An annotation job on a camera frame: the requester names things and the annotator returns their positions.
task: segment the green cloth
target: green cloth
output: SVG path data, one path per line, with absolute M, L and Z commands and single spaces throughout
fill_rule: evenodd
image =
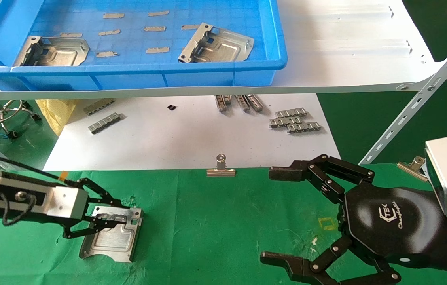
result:
M 395 165 L 370 169 L 377 173 L 377 186 L 430 189 Z M 340 236 L 335 205 L 308 182 L 268 180 L 265 168 L 213 178 L 201 169 L 70 174 L 79 177 L 144 209 L 134 262 L 115 263 L 107 256 L 81 260 L 83 238 L 62 238 L 59 225 L 20 222 L 6 228 L 0 221 L 0 284 L 294 284 L 284 269 L 261 264 L 259 253 L 314 259 Z M 392 266 L 403 285 L 447 284 L 447 272 Z M 346 279 L 375 271 L 347 252 L 328 272 Z

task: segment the blue plastic tray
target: blue plastic tray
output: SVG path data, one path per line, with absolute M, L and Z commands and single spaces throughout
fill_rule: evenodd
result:
M 166 11 L 149 17 L 148 12 Z M 103 19 L 104 13 L 125 13 Z M 179 63 L 206 22 L 254 38 L 249 58 L 235 63 Z M 165 26 L 166 31 L 144 31 Z M 120 29 L 120 34 L 98 36 Z M 12 67 L 27 36 L 81 33 L 90 52 L 80 66 Z M 170 47 L 146 54 L 147 48 Z M 119 56 L 97 58 L 96 52 Z M 84 91 L 178 86 L 267 86 L 287 64 L 276 0 L 0 0 L 0 90 Z

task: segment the black cable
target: black cable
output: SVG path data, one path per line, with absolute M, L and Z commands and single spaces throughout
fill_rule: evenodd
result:
M 27 213 L 30 213 L 32 211 L 32 209 L 34 208 L 35 204 L 37 203 L 37 197 L 35 195 L 32 195 L 32 194 L 28 194 L 28 193 L 26 193 L 26 194 L 28 196 L 28 201 L 29 201 L 28 202 L 28 207 L 24 211 L 22 211 L 19 215 L 14 217 L 10 222 L 8 222 L 7 221 L 7 215 L 8 215 L 9 210 L 10 210 L 9 200 L 0 191 L 0 198 L 4 202 L 4 214 L 2 215 L 2 225 L 4 225 L 5 227 L 12 226 L 12 225 L 16 224 L 17 222 L 19 222 L 21 219 L 23 219 L 23 217 Z
M 3 158 L 3 157 L 0 157 L 0 161 L 7 162 L 9 164 L 21 167 L 21 168 L 26 169 L 26 170 L 30 170 L 30 171 L 32 171 L 34 173 L 39 173 L 39 174 L 44 175 L 46 177 L 50 177 L 50 178 L 52 178 L 54 180 L 59 180 L 59 178 L 56 175 L 44 172 L 42 170 L 38 170 L 37 168 L 33 168 L 33 167 L 28 166 L 26 164 L 22 164 L 22 163 L 19 163 L 19 162 L 16 162 L 16 161 L 13 161 L 13 160 L 10 160 L 10 159 L 7 159 L 7 158 Z M 65 184 L 69 185 L 69 186 L 76 186 L 76 182 L 68 180 L 68 179 L 65 179 L 63 182 Z

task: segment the white shelf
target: white shelf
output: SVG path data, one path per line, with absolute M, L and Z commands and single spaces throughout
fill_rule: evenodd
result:
M 401 0 L 278 0 L 278 6 L 289 60 L 272 86 L 0 92 L 0 99 L 395 91 L 440 66 Z

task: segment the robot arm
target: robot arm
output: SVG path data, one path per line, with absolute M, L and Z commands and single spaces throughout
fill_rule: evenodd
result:
M 98 194 L 100 198 L 90 198 L 84 187 Z M 58 182 L 46 182 L 0 170 L 0 219 L 5 226 L 13 225 L 20 220 L 51 222 L 64 228 L 64 238 L 77 238 L 126 223 L 86 215 L 89 203 L 128 209 L 120 200 L 114 199 L 106 190 L 87 178 L 66 186 Z M 95 226 L 77 231 L 71 230 L 83 220 L 92 222 Z
M 345 193 L 327 174 L 357 186 Z M 307 180 L 339 204 L 341 238 L 314 261 L 267 251 L 260 261 L 284 267 L 291 280 L 314 285 L 396 284 L 401 276 L 389 263 L 447 271 L 447 218 L 436 194 L 406 187 L 379 188 L 372 185 L 374 175 L 327 155 L 294 161 L 289 167 L 272 167 L 271 180 Z M 347 249 L 374 266 L 377 273 L 339 283 L 332 279 L 325 270 Z

